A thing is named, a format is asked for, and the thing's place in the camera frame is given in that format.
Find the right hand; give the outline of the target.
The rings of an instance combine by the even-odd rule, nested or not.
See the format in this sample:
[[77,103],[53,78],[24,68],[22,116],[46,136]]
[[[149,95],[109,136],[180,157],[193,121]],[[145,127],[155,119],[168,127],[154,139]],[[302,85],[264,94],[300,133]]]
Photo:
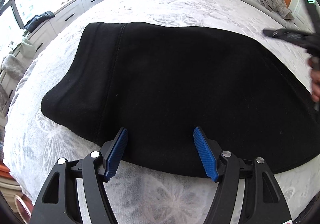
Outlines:
[[315,69],[315,63],[313,62],[313,58],[311,57],[308,60],[308,64],[311,67],[310,78],[311,78],[311,95],[314,102],[319,102],[320,98],[320,87],[319,87],[319,70]]

